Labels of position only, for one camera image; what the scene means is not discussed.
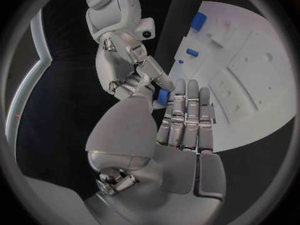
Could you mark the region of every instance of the blue object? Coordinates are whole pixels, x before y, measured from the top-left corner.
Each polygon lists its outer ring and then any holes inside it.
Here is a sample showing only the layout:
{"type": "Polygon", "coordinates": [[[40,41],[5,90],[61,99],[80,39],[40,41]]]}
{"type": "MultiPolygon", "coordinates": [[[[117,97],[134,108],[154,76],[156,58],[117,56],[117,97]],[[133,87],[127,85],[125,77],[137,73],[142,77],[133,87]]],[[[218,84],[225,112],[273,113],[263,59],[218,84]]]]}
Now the blue object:
{"type": "Polygon", "coordinates": [[[163,88],[161,88],[159,90],[159,94],[158,94],[158,98],[157,101],[161,104],[161,105],[166,105],[168,102],[168,98],[169,98],[169,91],[165,90],[163,88]]]}
{"type": "Polygon", "coordinates": [[[197,12],[191,21],[190,27],[200,31],[204,22],[206,21],[206,18],[207,16],[205,16],[203,13],[197,12]]]}
{"type": "Polygon", "coordinates": [[[190,49],[190,48],[186,49],[186,53],[192,55],[193,57],[198,57],[198,55],[199,55],[199,52],[197,52],[193,49],[190,49]]]}

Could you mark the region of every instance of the humanoid robot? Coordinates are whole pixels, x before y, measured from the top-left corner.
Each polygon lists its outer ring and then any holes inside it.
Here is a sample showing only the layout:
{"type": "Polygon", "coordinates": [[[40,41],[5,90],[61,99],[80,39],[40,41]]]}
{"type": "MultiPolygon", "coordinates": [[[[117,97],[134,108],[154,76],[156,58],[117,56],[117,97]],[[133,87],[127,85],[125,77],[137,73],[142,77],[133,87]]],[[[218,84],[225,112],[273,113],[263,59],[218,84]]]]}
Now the humanoid robot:
{"type": "Polygon", "coordinates": [[[86,144],[99,187],[90,209],[104,224],[116,223],[114,213],[103,215],[97,203],[119,214],[118,224],[212,223],[225,199],[226,179],[213,153],[216,119],[209,89],[190,80],[186,95],[186,81],[174,85],[147,55],[141,41],[155,37],[155,24],[141,19],[139,0],[86,2],[87,25],[99,44],[98,78],[120,100],[86,144]],[[153,101],[152,82],[162,88],[158,101],[153,101]],[[151,113],[164,108],[157,130],[151,113]]]}

